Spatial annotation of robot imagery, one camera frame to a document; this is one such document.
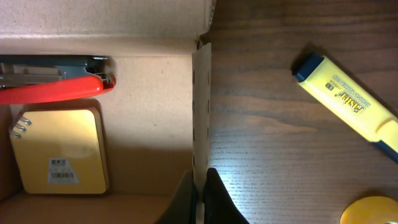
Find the spiral binding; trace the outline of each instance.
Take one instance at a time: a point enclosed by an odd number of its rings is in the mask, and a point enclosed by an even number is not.
[[[10,136],[20,139],[22,137],[22,135],[16,131],[14,131],[14,128],[17,128],[22,132],[26,132],[26,128],[23,125],[19,124],[18,121],[22,121],[23,123],[25,123],[27,125],[31,125],[32,122],[29,119],[27,119],[21,115],[21,116],[19,116],[18,119],[16,119],[16,122],[10,127],[10,129],[9,129]]]

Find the barcode label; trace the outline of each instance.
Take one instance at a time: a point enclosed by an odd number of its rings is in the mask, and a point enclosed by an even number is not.
[[[52,178],[73,178],[73,173],[56,172],[51,173]]]
[[[79,184],[79,180],[73,171],[68,159],[49,159],[49,184]]]

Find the yellow highlighter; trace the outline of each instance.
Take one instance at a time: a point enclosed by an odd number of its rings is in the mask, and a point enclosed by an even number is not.
[[[312,54],[293,76],[304,90],[398,163],[398,119],[331,60]]]

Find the red stapler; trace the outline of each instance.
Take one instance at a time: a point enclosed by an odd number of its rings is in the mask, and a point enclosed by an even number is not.
[[[114,79],[107,57],[0,55],[0,104],[46,103],[106,93]]]

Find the notepad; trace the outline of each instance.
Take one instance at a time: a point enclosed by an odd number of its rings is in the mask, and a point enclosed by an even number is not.
[[[10,138],[28,193],[102,194],[109,189],[96,109],[22,113]]]

